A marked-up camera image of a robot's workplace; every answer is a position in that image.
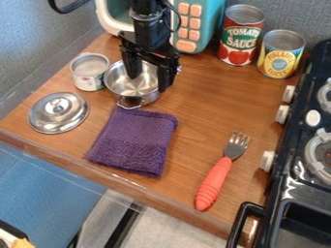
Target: fork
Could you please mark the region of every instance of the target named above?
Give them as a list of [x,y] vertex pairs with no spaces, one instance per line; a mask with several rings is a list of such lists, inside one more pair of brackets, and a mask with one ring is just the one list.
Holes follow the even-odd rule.
[[203,211],[214,203],[226,181],[227,174],[232,167],[232,161],[244,153],[250,139],[242,133],[232,133],[226,146],[225,157],[220,159],[208,172],[196,193],[197,210]]

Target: can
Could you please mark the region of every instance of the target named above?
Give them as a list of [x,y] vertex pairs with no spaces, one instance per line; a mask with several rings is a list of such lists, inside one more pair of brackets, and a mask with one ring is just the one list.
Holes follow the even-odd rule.
[[290,77],[299,65],[305,44],[302,36],[290,30],[268,32],[263,37],[258,70],[270,78]]
[[220,59],[232,66],[251,63],[263,22],[263,11],[257,7],[245,4],[228,7],[220,40]]
[[78,89],[97,91],[105,87],[104,73],[108,67],[109,60],[102,54],[85,52],[72,61],[70,70]]

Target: small pot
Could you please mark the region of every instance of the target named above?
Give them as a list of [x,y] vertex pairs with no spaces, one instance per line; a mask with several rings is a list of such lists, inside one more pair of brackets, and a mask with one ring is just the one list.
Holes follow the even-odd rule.
[[131,79],[120,60],[105,72],[104,81],[117,100],[117,105],[124,109],[140,108],[160,97],[157,67],[146,61],[142,61],[142,73]]

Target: purple cloth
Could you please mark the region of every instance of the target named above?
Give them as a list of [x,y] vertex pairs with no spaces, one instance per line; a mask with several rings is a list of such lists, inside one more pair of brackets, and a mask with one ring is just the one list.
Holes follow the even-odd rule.
[[116,107],[87,160],[129,172],[161,176],[177,119],[169,114]]

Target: wooden countertop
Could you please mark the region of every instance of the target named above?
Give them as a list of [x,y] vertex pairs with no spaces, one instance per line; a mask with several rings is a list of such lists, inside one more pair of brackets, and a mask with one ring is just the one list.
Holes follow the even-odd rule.
[[[120,59],[119,40],[104,33],[84,51]],[[258,169],[264,150],[275,150],[282,132],[274,117],[287,80],[261,75],[255,65],[229,67],[212,48],[198,55],[183,55],[183,71],[156,103],[143,109],[174,114],[180,125],[167,153],[161,179],[88,163],[84,155],[109,119],[115,106],[107,89],[84,92],[73,84],[64,67],[38,91],[0,122],[0,140],[41,157],[57,166],[134,197],[211,233],[226,236],[242,202],[263,204],[268,174]],[[43,96],[75,92],[88,100],[88,118],[74,130],[60,135],[33,131],[26,119],[29,109]],[[223,156],[233,131],[252,137],[246,153],[235,161],[217,201],[204,213],[194,210],[196,190],[206,173]]]

